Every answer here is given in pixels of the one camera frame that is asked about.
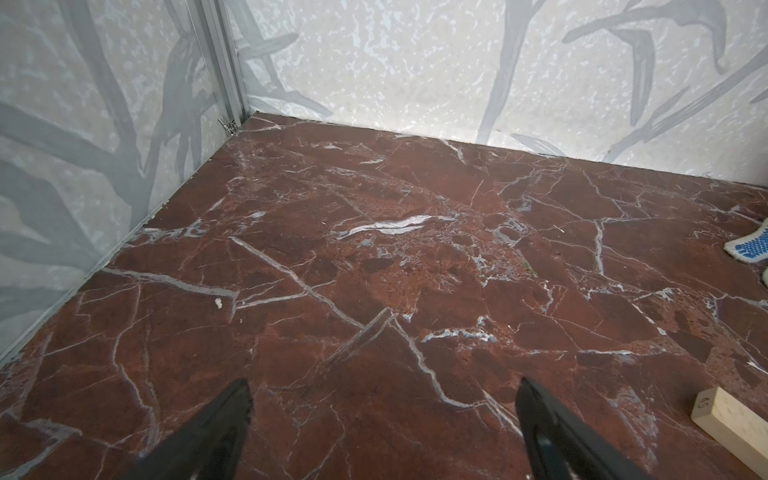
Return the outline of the natural wood block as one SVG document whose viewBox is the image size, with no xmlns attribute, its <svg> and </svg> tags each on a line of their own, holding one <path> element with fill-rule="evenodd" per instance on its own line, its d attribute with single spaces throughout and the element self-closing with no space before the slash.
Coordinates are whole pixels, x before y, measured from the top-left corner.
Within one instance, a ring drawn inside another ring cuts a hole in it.
<svg viewBox="0 0 768 480">
<path fill-rule="evenodd" d="M 767 421 L 720 387 L 701 391 L 692 421 L 761 479 L 767 478 Z"/>
</svg>

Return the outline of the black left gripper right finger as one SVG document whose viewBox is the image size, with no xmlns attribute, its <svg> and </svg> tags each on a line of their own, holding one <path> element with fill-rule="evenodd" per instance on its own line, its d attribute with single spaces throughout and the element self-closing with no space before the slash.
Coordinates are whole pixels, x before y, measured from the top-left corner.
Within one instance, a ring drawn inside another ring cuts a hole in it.
<svg viewBox="0 0 768 480">
<path fill-rule="evenodd" d="M 515 408 L 534 478 L 650 477 L 535 380 L 521 379 Z"/>
</svg>

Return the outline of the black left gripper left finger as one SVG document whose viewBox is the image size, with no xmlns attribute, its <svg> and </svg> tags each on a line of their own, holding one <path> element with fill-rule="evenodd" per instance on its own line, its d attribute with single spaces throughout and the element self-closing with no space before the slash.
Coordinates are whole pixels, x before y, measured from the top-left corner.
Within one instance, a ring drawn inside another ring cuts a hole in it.
<svg viewBox="0 0 768 480">
<path fill-rule="evenodd" d="M 246 379 L 229 384 L 156 448 L 126 471 L 124 479 L 232 479 L 252 418 Z"/>
</svg>

